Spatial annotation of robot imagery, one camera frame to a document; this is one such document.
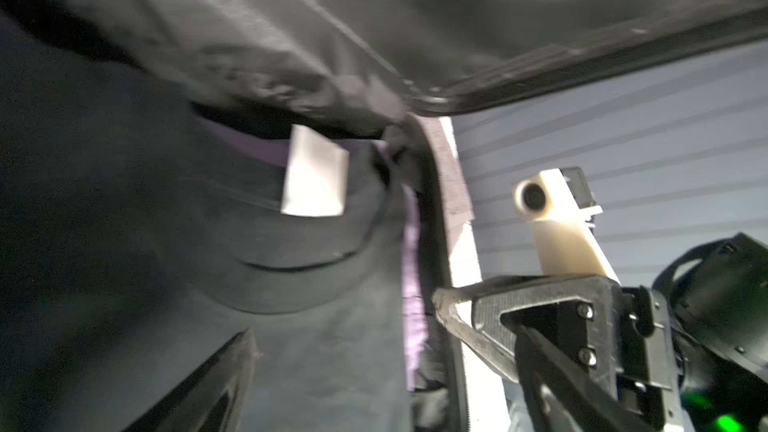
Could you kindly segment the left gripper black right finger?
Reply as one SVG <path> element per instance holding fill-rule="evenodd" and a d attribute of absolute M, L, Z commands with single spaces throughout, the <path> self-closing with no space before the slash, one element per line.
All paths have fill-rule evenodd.
<path fill-rule="evenodd" d="M 515 360 L 536 431 L 649 431 L 546 337 L 516 331 Z"/>

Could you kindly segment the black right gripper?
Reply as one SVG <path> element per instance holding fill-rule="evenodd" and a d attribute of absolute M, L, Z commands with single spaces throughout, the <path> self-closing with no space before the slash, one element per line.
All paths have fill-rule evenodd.
<path fill-rule="evenodd" d="M 439 288 L 432 301 L 438 321 L 510 382 L 525 326 L 656 430 L 767 428 L 767 247 L 744 233 L 690 249 L 649 288 L 502 276 Z"/>

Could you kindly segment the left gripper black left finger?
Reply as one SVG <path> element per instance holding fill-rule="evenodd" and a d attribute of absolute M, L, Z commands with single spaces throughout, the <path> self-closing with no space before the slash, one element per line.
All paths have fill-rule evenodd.
<path fill-rule="evenodd" d="M 237 430 L 259 358 L 253 332 L 246 329 L 235 334 L 125 430 Z"/>

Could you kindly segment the black t-shirt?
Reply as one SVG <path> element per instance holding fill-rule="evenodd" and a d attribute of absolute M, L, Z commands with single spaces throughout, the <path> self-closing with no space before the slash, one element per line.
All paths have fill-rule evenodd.
<path fill-rule="evenodd" d="M 122 431 L 238 333 L 242 431 L 409 431 L 409 201 L 372 144 L 344 212 L 155 78 L 1 20 L 1 427 Z"/>

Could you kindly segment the purple jeans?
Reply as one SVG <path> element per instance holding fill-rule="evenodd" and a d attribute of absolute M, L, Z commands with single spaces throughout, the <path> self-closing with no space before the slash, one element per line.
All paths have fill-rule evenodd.
<path fill-rule="evenodd" d="M 201 118 L 199 121 L 214 136 L 224 140 L 225 143 L 245 156 L 275 165 L 282 172 L 290 173 L 292 171 L 294 156 L 294 141 L 292 139 L 262 139 L 213 120 Z M 407 387 L 413 391 L 416 389 L 420 355 L 426 348 L 428 327 L 418 267 L 418 248 L 421 234 L 420 212 L 413 188 L 403 183 L 401 189 L 406 203 L 401 260 L 404 354 Z"/>

